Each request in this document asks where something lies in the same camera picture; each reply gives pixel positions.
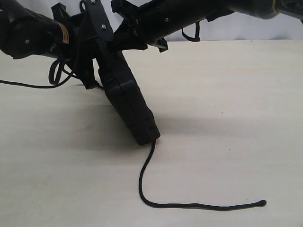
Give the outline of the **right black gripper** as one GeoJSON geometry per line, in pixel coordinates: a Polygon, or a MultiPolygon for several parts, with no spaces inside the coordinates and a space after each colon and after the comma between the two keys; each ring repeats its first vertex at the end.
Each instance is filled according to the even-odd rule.
{"type": "Polygon", "coordinates": [[[123,18],[111,44],[117,51],[145,50],[151,45],[164,52],[168,49],[165,37],[191,24],[196,26],[195,35],[183,37],[199,42],[199,23],[206,17],[204,0],[151,0],[139,7],[127,0],[113,0],[111,8],[123,18]]]}

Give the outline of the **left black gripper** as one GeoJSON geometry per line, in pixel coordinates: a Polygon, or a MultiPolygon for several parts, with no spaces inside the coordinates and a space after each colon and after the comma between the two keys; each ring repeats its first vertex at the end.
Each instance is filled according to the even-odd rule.
{"type": "Polygon", "coordinates": [[[57,3],[52,7],[54,20],[62,30],[60,55],[51,65],[51,85],[60,86],[70,78],[78,79],[87,90],[101,89],[103,86],[95,80],[93,60],[86,50],[83,40],[83,25],[86,22],[86,11],[80,3],[76,21],[67,13],[66,6],[57,3]]]}

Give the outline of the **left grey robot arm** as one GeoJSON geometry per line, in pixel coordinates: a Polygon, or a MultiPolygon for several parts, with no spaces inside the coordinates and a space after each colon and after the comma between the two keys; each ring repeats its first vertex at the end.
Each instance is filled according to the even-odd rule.
{"type": "Polygon", "coordinates": [[[86,5],[80,1],[80,13],[72,18],[66,6],[58,3],[52,7],[53,18],[49,18],[16,0],[2,0],[0,50],[15,60],[32,55],[54,58],[45,89],[59,87],[71,78],[80,80],[86,89],[102,89],[95,80],[93,60],[84,43],[88,22],[86,5]]]}

